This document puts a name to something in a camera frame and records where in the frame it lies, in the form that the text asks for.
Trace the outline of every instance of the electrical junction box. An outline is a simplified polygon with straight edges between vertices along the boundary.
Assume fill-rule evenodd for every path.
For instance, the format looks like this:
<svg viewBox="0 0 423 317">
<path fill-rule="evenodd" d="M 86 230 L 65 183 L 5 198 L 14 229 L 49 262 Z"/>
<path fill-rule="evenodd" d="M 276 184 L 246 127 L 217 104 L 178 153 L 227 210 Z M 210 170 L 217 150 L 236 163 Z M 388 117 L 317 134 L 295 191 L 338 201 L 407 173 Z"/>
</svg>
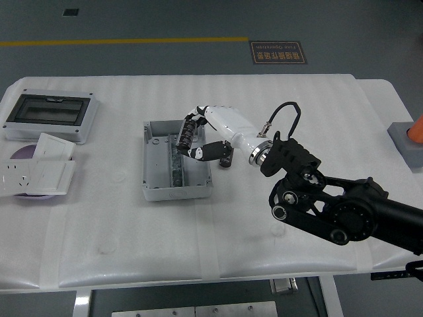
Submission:
<svg viewBox="0 0 423 317">
<path fill-rule="evenodd" d="M 8 140 L 35 141 L 41 133 L 83 144 L 98 101 L 92 93 L 24 89 L 3 124 Z"/>
<path fill-rule="evenodd" d="M 176 149 L 182 123 L 182 120 L 144 122 L 143 192 L 147 201 L 212 194 L 210 163 L 181 155 Z M 204 126 L 200 126 L 192 148 L 205 144 Z"/>
</svg>

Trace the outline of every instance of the white table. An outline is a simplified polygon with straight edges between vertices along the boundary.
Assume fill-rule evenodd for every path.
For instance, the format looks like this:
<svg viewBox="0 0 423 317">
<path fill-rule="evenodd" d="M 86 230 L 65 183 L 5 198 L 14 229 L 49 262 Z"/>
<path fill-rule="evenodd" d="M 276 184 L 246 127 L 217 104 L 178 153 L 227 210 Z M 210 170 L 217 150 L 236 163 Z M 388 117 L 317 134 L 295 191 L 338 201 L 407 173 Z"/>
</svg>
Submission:
<svg viewBox="0 0 423 317">
<path fill-rule="evenodd" d="M 339 178 L 372 176 L 389 198 L 423 207 L 421 170 L 410 171 L 388 136 L 411 121 L 392 85 L 351 75 L 27 77 L 0 103 L 5 121 L 24 88 L 93 92 L 100 106 L 66 196 L 0 200 L 0 289 L 60 290 L 236 281 L 403 269 L 411 252 L 374 238 L 336 246 L 277 222 L 265 178 L 235 152 L 211 164 L 210 198 L 149 203 L 142 190 L 143 121 L 180 120 L 197 105 L 233 106 L 260 129 L 296 101 L 296 138 Z M 295 113 L 274 120 L 288 134 Z M 208 141 L 219 140 L 209 127 Z M 0 159 L 26 145 L 0 138 Z"/>
</svg>

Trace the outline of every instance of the robotic arm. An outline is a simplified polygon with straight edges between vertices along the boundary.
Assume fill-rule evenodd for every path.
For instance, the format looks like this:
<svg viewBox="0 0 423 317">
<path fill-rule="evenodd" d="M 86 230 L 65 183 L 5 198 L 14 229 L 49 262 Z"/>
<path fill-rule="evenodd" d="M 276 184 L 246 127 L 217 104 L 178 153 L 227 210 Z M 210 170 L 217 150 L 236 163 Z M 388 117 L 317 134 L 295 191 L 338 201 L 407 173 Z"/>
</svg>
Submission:
<svg viewBox="0 0 423 317">
<path fill-rule="evenodd" d="M 282 141 L 279 131 L 269 140 L 266 132 L 274 116 L 288 105 L 297 110 L 288 140 Z M 388 199 L 388 193 L 371 177 L 344 180 L 324 176 L 318 170 L 320 160 L 291 138 L 300 115 L 295 102 L 286 102 L 256 134 L 257 129 L 237 109 L 197 107 L 186 116 L 176 147 L 183 155 L 197 160 L 227 160 L 233 149 L 240 149 L 244 158 L 259 166 L 266 177 L 281 168 L 285 170 L 285 177 L 276 183 L 269 197 L 273 217 L 278 221 L 338 245 L 374 236 L 416 255 L 423 253 L 423 210 Z M 225 141 L 191 149 L 196 128 L 206 123 Z M 329 195 L 323 191 L 327 186 L 341 187 L 344 193 Z M 324 203 L 321 210 L 315 206 L 318 201 Z M 423 261 L 407 264 L 406 269 L 423 281 L 419 267 L 423 267 Z"/>
</svg>

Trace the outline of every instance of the yellow floor line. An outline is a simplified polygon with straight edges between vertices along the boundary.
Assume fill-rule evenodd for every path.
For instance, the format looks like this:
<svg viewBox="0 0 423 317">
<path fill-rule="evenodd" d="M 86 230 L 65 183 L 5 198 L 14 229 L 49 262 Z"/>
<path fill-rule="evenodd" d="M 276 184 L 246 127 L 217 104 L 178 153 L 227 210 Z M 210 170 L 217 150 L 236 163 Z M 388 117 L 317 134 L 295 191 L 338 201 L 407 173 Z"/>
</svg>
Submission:
<svg viewBox="0 0 423 317">
<path fill-rule="evenodd" d="M 47 46 L 47 45 L 95 45 L 95 44 L 148 44 L 148 43 L 192 43 L 192 42 L 247 42 L 246 37 L 223 38 L 117 38 L 103 40 L 51 40 L 51 41 L 10 41 L 0 46 Z"/>
</svg>

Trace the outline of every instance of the orange cone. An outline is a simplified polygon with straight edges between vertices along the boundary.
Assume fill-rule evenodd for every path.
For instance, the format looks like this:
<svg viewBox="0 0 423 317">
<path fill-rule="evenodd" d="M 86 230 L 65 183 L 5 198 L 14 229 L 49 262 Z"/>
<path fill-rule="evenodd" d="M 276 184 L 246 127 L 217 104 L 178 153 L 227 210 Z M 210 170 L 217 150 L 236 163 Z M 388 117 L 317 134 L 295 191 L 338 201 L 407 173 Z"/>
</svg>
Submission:
<svg viewBox="0 0 423 317">
<path fill-rule="evenodd" d="M 423 115 L 407 131 L 408 137 L 417 143 L 423 143 Z"/>
</svg>

